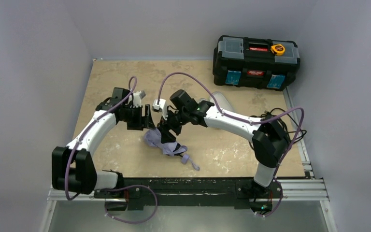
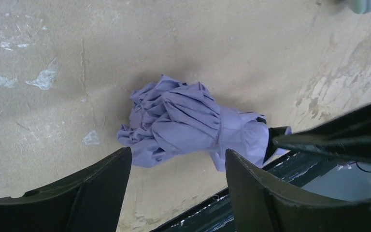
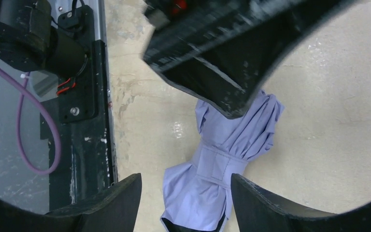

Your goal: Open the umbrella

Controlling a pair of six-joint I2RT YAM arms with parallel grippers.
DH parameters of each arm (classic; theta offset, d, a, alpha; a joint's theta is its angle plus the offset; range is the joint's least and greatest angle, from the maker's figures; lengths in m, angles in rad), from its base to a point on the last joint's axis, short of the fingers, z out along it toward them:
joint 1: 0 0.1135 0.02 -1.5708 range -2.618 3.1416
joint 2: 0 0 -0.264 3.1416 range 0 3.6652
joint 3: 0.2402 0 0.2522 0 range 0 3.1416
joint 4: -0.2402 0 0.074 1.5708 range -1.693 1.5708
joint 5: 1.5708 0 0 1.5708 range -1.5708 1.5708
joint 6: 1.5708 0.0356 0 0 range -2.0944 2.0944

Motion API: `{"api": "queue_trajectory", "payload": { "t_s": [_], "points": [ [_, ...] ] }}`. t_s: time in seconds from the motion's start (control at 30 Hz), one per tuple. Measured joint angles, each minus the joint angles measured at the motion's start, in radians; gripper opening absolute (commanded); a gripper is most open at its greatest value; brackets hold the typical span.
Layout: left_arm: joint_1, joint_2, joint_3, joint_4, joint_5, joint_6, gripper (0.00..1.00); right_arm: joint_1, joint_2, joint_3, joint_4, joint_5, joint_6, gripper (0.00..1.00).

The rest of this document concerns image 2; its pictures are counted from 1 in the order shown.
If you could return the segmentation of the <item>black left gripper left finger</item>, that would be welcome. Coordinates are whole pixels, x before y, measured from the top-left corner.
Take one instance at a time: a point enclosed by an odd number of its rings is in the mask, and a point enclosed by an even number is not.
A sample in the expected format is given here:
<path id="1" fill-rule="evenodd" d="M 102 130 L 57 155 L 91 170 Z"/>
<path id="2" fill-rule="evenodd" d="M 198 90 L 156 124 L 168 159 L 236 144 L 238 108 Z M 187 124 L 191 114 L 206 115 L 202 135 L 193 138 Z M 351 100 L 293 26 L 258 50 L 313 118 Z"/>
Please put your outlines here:
<path id="1" fill-rule="evenodd" d="M 114 232 L 131 170 L 129 147 L 18 198 L 0 198 L 0 232 Z"/>

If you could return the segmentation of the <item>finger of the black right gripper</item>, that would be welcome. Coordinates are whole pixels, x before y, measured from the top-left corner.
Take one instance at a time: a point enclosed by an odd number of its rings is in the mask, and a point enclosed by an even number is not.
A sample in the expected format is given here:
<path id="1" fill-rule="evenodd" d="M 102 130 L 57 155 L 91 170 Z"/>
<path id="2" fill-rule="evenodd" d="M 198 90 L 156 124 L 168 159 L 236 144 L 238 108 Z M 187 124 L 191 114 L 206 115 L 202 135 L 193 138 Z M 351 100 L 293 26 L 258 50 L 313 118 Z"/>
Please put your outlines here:
<path id="1" fill-rule="evenodd" d="M 371 164 L 371 104 L 310 130 L 273 138 L 278 148 Z"/>

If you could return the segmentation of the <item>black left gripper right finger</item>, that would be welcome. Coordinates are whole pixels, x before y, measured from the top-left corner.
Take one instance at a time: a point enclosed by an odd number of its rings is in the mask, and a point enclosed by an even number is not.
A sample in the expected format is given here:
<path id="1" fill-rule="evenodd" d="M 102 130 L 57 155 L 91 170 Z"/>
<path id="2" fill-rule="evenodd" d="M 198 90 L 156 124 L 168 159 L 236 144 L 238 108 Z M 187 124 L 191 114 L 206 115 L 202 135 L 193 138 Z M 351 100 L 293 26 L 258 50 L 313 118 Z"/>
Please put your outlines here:
<path id="1" fill-rule="evenodd" d="M 226 151 L 238 232 L 371 232 L 371 199 L 349 202 L 300 189 Z"/>

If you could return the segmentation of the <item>lavender umbrella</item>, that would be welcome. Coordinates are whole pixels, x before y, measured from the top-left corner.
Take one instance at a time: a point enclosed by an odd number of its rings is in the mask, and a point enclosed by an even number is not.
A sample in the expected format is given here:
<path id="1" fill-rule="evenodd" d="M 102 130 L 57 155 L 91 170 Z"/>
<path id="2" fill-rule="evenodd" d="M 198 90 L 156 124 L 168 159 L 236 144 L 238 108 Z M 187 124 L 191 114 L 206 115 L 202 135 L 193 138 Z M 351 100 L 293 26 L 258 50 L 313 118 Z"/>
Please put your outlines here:
<path id="1" fill-rule="evenodd" d="M 135 166 L 151 168 L 177 155 L 206 151 L 215 168 L 225 170 L 232 149 L 261 168 L 284 154 L 272 140 L 292 133 L 290 126 L 270 128 L 263 115 L 219 105 L 201 83 L 187 84 L 163 75 L 132 92 L 129 124 L 117 133 L 129 146 Z"/>

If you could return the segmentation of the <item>mint green umbrella sleeve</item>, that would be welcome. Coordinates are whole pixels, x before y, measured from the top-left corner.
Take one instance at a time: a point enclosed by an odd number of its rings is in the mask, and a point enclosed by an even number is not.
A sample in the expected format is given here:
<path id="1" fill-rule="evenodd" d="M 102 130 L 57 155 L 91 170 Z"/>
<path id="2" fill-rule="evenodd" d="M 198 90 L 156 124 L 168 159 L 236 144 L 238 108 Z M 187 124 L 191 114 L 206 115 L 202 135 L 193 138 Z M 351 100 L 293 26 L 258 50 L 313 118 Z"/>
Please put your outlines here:
<path id="1" fill-rule="evenodd" d="M 371 12 L 371 0 L 347 0 L 347 6 L 355 14 L 367 14 Z"/>

